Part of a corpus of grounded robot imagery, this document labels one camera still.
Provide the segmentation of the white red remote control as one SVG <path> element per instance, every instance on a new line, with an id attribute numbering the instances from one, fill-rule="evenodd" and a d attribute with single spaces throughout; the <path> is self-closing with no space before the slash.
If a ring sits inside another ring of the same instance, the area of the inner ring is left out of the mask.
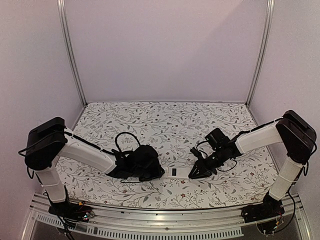
<path id="1" fill-rule="evenodd" d="M 162 176 L 165 179 L 189 179 L 191 168 L 187 167 L 166 167 Z"/>

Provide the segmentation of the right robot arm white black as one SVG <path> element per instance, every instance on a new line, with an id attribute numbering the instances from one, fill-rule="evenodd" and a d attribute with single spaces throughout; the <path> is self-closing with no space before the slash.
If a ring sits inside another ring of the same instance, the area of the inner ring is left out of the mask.
<path id="1" fill-rule="evenodd" d="M 270 199 L 258 208 L 262 218 L 269 218 L 278 210 L 276 201 L 282 200 L 288 193 L 299 179 L 303 167 L 308 165 L 317 151 L 316 130 L 293 110 L 251 130 L 241 131 L 233 138 L 225 135 L 220 128 L 214 128 L 204 139 L 213 152 L 203 157 L 196 147 L 190 150 L 197 160 L 188 174 L 189 179 L 207 178 L 217 174 L 218 168 L 228 160 L 235 160 L 257 149 L 283 145 L 286 159 L 268 190 Z"/>

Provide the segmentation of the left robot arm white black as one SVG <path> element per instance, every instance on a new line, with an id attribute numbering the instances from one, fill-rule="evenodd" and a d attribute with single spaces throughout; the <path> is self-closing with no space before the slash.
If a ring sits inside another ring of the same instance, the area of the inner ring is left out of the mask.
<path id="1" fill-rule="evenodd" d="M 135 150 L 123 151 L 120 147 L 105 150 L 75 135 L 61 117 L 54 117 L 32 129 L 26 148 L 18 154 L 24 157 L 26 167 L 37 175 L 48 198 L 63 217 L 70 217 L 75 210 L 53 164 L 57 157 L 75 160 L 121 180 L 137 178 L 139 182 L 145 182 L 161 178 L 165 173 L 152 146 L 138 144 Z"/>

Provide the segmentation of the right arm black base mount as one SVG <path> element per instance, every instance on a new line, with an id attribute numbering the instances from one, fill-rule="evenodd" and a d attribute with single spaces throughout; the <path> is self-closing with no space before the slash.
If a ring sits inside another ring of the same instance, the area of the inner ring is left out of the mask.
<path id="1" fill-rule="evenodd" d="M 262 203 L 249 204 L 241 209 L 241 217 L 245 223 L 256 222 L 283 215 L 285 213 L 282 200 L 264 198 Z"/>

